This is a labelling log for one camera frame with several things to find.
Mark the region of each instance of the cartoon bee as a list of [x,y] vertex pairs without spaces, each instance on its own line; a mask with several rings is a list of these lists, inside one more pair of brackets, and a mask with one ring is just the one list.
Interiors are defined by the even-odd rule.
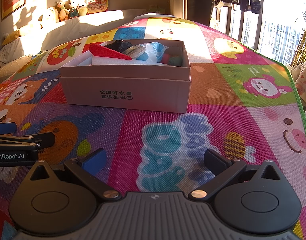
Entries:
[[224,152],[230,159],[245,158],[250,163],[255,163],[256,158],[252,155],[256,149],[252,146],[245,146],[242,135],[237,132],[229,132],[224,138]]

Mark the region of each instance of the play mat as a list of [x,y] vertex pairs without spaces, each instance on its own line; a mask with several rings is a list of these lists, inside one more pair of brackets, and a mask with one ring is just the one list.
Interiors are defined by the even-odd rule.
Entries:
[[[90,44],[118,39],[184,41],[192,79],[187,114],[66,103],[59,67]],[[207,148],[252,164],[272,159],[301,200],[294,232],[306,239],[306,120],[290,73],[211,28],[142,18],[43,52],[0,84],[0,122],[15,122],[16,136],[53,131],[55,145],[39,153],[50,164],[104,148],[107,162],[97,177],[123,194],[187,194],[213,178],[204,166]],[[29,168],[0,168],[0,240],[15,233],[8,203]]]

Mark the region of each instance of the crosshair logo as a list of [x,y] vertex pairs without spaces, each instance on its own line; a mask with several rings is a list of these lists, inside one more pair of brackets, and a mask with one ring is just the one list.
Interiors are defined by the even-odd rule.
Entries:
[[157,195],[157,194],[153,194],[153,195],[151,195],[151,198],[152,198],[152,199],[154,199],[154,200],[157,200],[159,197],[160,197],[160,196],[159,196],[159,195]]

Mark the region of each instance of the cardboard box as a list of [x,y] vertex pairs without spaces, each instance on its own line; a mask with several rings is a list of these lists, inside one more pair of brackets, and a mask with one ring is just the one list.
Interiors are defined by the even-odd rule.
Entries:
[[67,102],[75,105],[186,113],[191,78],[183,41],[128,41],[132,45],[160,42],[169,47],[165,53],[182,57],[182,67],[91,65],[92,54],[87,51],[60,67]]

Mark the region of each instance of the blue polka dot square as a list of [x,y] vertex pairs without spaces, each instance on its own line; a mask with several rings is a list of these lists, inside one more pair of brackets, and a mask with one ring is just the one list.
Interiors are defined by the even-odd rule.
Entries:
[[114,35],[114,40],[137,40],[144,39],[145,27],[120,28]]

